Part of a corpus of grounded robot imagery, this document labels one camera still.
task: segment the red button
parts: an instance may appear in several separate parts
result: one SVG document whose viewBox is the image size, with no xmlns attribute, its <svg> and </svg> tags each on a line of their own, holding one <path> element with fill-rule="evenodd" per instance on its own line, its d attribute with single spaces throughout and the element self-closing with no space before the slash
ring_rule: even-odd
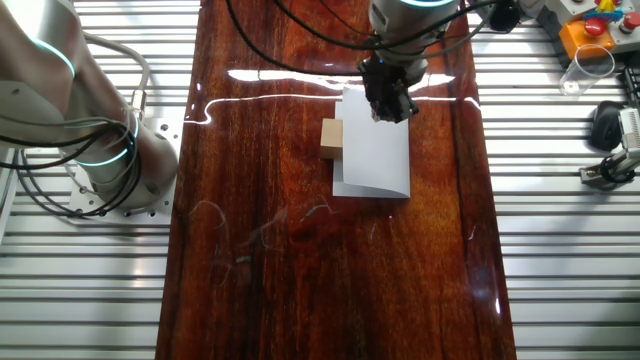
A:
<svg viewBox="0 0 640 360">
<path fill-rule="evenodd" d="M 633 30 L 640 26 L 640 14 L 633 12 L 624 15 L 624 27 Z"/>
<path fill-rule="evenodd" d="M 591 36 L 600 36 L 604 30 L 604 23 L 598 19 L 589 19 L 584 23 L 584 31 Z"/>
</svg>

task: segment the blue light ring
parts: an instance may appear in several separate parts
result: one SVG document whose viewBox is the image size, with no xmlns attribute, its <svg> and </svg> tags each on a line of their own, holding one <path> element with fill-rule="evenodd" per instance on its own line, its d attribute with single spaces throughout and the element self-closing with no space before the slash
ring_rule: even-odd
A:
<svg viewBox="0 0 640 360">
<path fill-rule="evenodd" d="M 135 120 L 135 119 L 134 119 L 133 121 L 135 121 L 135 122 L 136 122 L 136 129 L 135 129 L 135 130 L 134 130 L 134 132 L 133 132 L 133 138 L 134 138 L 134 139 L 136 139 L 136 138 L 138 137 L 138 126 L 139 126 L 139 125 L 138 125 L 138 120 Z M 117 161 L 117 160 L 118 160 L 118 159 L 120 159 L 121 157 L 123 157 L 123 156 L 127 153 L 127 151 L 128 151 L 127 149 L 124 149 L 124 150 L 122 150 L 122 151 L 120 152 L 120 154 L 118 154 L 118 155 L 116 155 L 116 156 L 112 157 L 111 159 L 109 159 L 109 160 L 105 160 L 105 161 L 103 161 L 103 162 L 95 163 L 95 164 L 87 164 L 87 163 L 83 163 L 83 162 L 80 162 L 80 161 L 77 161 L 77 160 L 76 160 L 76 163 L 77 163 L 78 165 L 82 165 L 82 166 L 103 166 L 103 165 L 108 165 L 108 164 L 111 164 L 111 163 L 112 163 L 112 162 L 114 162 L 114 161 Z"/>
<path fill-rule="evenodd" d="M 73 67 L 73 64 L 71 63 L 71 61 L 69 61 L 69 58 L 66 57 L 60 50 L 56 49 L 55 47 L 51 46 L 51 44 L 46 43 L 40 39 L 36 39 L 33 37 L 29 37 L 29 39 L 31 39 L 31 41 L 34 44 L 36 44 L 38 47 L 49 50 L 54 55 L 59 57 L 62 61 L 64 61 L 64 63 L 67 64 L 67 66 L 71 70 L 71 75 L 73 75 L 74 78 L 76 77 L 76 69 Z"/>
</svg>

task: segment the wooden block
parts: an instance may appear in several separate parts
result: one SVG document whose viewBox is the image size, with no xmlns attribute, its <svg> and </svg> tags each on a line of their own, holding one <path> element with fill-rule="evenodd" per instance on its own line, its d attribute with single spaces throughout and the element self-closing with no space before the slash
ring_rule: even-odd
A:
<svg viewBox="0 0 640 360">
<path fill-rule="evenodd" d="M 322 120 L 320 158 L 342 159 L 342 120 Z"/>
</svg>

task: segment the metal bracket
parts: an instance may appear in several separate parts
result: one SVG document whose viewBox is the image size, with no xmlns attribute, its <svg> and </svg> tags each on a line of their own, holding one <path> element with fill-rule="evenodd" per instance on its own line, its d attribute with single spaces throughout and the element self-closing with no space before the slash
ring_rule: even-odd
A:
<svg viewBox="0 0 640 360">
<path fill-rule="evenodd" d="M 603 178 L 602 174 L 600 173 L 600 168 L 600 164 L 589 166 L 586 168 L 580 168 L 580 180 L 582 181 L 582 183 L 604 191 L 613 190 L 621 185 L 609 182 L 608 180 Z"/>
</svg>

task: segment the wooden table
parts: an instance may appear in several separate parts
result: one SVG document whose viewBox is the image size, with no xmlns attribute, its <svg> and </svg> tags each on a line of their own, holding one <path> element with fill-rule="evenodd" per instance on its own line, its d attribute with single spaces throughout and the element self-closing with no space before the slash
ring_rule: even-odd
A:
<svg viewBox="0 0 640 360">
<path fill-rule="evenodd" d="M 368 56 L 268 1 L 233 3 L 290 65 L 353 70 Z M 285 3 L 362 40 L 318 1 Z M 368 1 L 328 3 L 369 28 Z M 467 32 L 463 18 L 448 36 Z M 470 46 L 429 72 L 412 93 L 411 199 L 334 198 L 319 143 L 343 80 L 266 64 L 224 1 L 202 2 L 157 359 L 515 359 Z"/>
</svg>

